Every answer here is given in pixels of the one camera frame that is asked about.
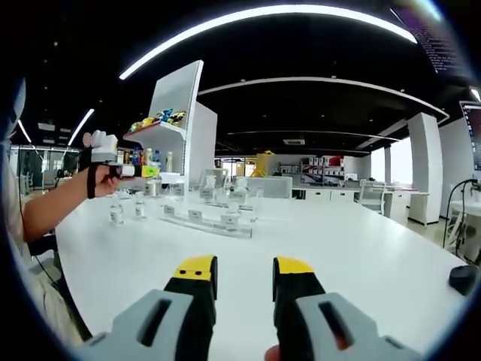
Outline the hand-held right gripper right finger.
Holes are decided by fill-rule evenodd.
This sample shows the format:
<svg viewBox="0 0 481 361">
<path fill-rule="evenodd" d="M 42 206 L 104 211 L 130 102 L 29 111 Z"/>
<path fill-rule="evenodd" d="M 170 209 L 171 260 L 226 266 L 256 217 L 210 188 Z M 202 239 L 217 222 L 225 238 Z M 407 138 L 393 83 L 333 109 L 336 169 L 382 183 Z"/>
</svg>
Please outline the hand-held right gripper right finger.
<svg viewBox="0 0 481 361">
<path fill-rule="evenodd" d="M 313 269 L 283 256 L 273 261 L 274 325 L 281 360 L 418 360 L 338 293 L 324 290 Z"/>
</svg>

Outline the person's left hand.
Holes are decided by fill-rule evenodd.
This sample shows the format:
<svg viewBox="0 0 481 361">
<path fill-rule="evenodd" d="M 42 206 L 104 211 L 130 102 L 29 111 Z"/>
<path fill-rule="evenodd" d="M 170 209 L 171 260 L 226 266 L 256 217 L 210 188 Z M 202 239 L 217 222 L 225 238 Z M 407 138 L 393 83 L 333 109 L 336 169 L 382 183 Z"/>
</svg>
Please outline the person's left hand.
<svg viewBox="0 0 481 361">
<path fill-rule="evenodd" d="M 87 198 L 101 198 L 113 194 L 120 183 L 121 177 L 119 166 L 92 163 L 87 171 Z"/>
</svg>

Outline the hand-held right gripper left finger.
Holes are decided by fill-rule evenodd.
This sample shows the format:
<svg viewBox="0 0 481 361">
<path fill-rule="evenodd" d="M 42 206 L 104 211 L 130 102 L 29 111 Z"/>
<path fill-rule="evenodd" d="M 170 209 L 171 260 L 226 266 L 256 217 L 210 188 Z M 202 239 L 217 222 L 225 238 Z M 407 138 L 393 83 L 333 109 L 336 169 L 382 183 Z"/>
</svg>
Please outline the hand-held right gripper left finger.
<svg viewBox="0 0 481 361">
<path fill-rule="evenodd" d="M 185 259 L 162 290 L 151 290 L 80 347 L 82 360 L 206 360 L 216 324 L 217 257 Z"/>
</svg>

